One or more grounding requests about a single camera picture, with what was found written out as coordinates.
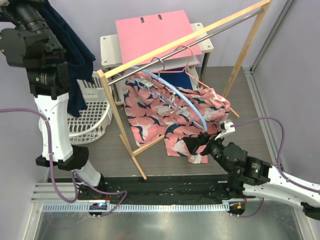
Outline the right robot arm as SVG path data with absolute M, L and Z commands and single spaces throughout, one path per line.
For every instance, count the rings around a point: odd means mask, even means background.
M 227 172 L 226 193 L 236 197 L 258 197 L 302 209 L 309 218 L 320 218 L 320 186 L 293 175 L 281 168 L 249 156 L 247 151 L 231 142 L 223 144 L 224 134 L 183 137 L 190 153 L 204 146 L 200 155 L 210 155 Z

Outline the light blue plastic hanger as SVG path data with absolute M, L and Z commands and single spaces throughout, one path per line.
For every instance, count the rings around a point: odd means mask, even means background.
M 158 91 L 151 92 L 151 90 L 150 90 L 148 85 L 140 86 L 140 83 L 137 82 L 137 85 L 140 88 L 147 89 L 152 94 L 153 97 L 158 95 L 158 98 L 159 98 L 159 100 L 161 102 L 168 103 L 169 104 L 169 108 L 171 110 L 173 110 L 173 111 L 181 111 L 181 114 L 183 116 L 185 116 L 186 118 L 190 118 L 191 117 L 192 122 L 195 124 L 196 127 L 199 127 L 201 129 L 203 129 L 205 132 L 208 130 L 207 123 L 206 123 L 204 117 L 199 112 L 198 108 L 186 96 L 184 96 L 183 93 L 180 92 L 175 86 L 173 86 L 172 84 L 170 84 L 169 82 L 167 82 L 166 80 L 161 78 L 159 74 L 156 75 L 156 74 L 154 74 L 154 73 L 152 73 L 152 72 L 150 72 L 148 70 L 140 69 L 137 66 L 131 66 L 131 67 L 129 67 L 129 69 L 138 70 L 138 72 L 143 72 L 144 74 L 146 74 L 146 75 L 152 77 L 153 79 L 157 80 L 158 82 L 162 83 L 167 88 L 171 89 L 176 95 L 178 95 L 182 100 L 184 100 L 187 103 L 187 105 L 195 112 L 195 114 L 199 117 L 199 120 L 201 121 L 202 125 L 200 125 L 199 123 L 196 122 L 196 119 L 195 119 L 195 117 L 193 115 L 190 115 L 190 114 L 187 115 L 185 113 L 185 110 L 182 107 L 175 106 L 175 104 L 173 102 L 174 97 L 163 98 L 162 95 Z

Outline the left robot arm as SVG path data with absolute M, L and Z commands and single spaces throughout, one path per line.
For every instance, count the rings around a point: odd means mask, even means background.
M 95 56 L 47 0 L 3 0 L 0 19 L 12 28 L 0 32 L 0 51 L 11 67 L 26 70 L 43 138 L 38 166 L 70 171 L 100 200 L 107 192 L 103 175 L 89 161 L 87 147 L 72 145 L 67 116 L 85 110 L 79 81 L 91 83 Z

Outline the pink wire hanger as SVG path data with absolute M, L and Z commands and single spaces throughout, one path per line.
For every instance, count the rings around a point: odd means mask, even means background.
M 199 59 L 193 54 L 191 54 L 190 57 L 176 58 L 158 62 L 155 66 L 149 67 L 147 70 L 156 75 L 160 75 L 160 72 L 162 71 L 184 67 L 184 72 L 190 78 L 193 91 L 208 89 L 209 86 L 207 86 L 203 80 L 206 73 L 209 56 L 213 51 L 214 46 L 211 43 L 206 43 L 200 49 L 202 53 L 204 53 L 200 73 L 198 73 L 196 70 L 196 65 L 200 63 Z

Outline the pink shark print shorts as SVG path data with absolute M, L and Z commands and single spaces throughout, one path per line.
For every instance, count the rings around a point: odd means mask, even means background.
M 163 136 L 168 156 L 187 157 L 192 164 L 208 163 L 208 157 L 200 155 L 204 149 L 203 146 L 199 147 L 195 154 L 190 154 L 183 141 L 183 137 L 197 137 L 203 129 L 197 127 L 191 117 L 183 116 L 180 110 L 170 109 L 169 104 L 160 101 L 158 95 L 153 96 L 147 89 L 139 87 L 137 82 L 140 86 L 149 86 L 153 93 L 159 92 L 164 99 L 174 97 L 174 105 L 182 107 L 185 114 L 193 115 L 195 121 L 202 125 L 199 117 L 183 99 L 159 81 L 139 72 L 126 80 L 123 87 L 124 111 L 137 146 L 142 147 Z M 228 118 L 230 102 L 217 94 L 213 88 L 194 91 L 178 87 L 178 90 L 197 107 L 204 117 L 207 132 L 217 133 L 220 121 Z

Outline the navy blue shorts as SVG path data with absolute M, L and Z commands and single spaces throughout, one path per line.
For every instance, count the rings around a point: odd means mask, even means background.
M 47 0 L 9 0 L 0 6 L 0 51 L 11 67 L 26 70 L 34 97 L 68 94 L 67 112 L 78 118 L 87 105 L 78 80 L 92 83 L 96 57 Z

